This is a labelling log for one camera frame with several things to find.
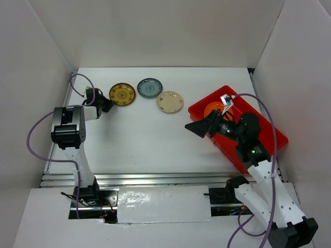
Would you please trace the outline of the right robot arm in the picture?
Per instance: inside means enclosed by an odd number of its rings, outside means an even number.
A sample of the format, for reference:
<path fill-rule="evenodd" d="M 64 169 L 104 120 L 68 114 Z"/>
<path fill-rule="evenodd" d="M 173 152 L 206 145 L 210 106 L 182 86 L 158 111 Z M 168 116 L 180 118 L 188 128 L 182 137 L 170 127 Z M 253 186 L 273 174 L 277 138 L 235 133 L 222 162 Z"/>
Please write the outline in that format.
<path fill-rule="evenodd" d="M 236 155 L 263 196 L 256 193 L 243 176 L 227 181 L 225 196 L 230 202 L 243 203 L 261 222 L 266 229 L 263 243 L 269 242 L 271 247 L 301 247 L 312 241 L 318 224 L 301 211 L 275 172 L 273 160 L 259 140 L 261 127 L 255 114 L 244 113 L 234 122 L 213 110 L 207 117 L 186 124 L 185 128 L 199 137 L 219 134 L 237 143 Z"/>

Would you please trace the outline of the yellow patterned plate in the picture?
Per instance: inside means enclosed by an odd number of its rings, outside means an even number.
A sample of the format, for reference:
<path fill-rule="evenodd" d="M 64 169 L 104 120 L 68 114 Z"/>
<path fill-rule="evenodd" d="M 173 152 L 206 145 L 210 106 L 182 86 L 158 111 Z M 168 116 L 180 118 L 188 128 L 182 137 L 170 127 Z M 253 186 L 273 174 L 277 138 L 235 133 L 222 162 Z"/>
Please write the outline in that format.
<path fill-rule="evenodd" d="M 117 106 L 128 106 L 136 99 L 136 91 L 130 84 L 117 83 L 111 87 L 109 97 Z"/>

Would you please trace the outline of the orange plate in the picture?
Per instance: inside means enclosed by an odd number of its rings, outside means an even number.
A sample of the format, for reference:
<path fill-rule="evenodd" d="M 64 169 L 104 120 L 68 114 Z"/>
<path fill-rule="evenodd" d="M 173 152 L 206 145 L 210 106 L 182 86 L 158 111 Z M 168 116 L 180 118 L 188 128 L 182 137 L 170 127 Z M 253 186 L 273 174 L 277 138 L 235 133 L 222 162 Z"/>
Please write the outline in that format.
<path fill-rule="evenodd" d="M 204 117 L 207 117 L 212 110 L 220 110 L 221 112 L 225 109 L 225 106 L 222 102 L 220 101 L 215 101 L 215 102 L 211 102 L 209 103 L 205 109 L 204 109 Z M 229 119 L 229 120 L 233 120 L 234 119 L 234 115 L 231 109 L 229 109 L 224 115 L 223 115 L 224 119 Z"/>

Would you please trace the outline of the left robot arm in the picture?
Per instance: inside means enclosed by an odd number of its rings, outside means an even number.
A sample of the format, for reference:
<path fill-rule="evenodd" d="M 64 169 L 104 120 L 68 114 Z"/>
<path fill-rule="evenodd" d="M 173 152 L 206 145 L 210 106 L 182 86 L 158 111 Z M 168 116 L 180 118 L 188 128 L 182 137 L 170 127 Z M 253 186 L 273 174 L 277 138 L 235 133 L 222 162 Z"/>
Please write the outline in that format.
<path fill-rule="evenodd" d="M 102 200 L 102 193 L 92 173 L 84 142 L 86 122 L 97 120 L 115 105 L 98 88 L 87 88 L 83 105 L 56 107 L 53 113 L 51 139 L 72 164 L 74 192 L 71 198 L 84 206 L 96 206 Z"/>

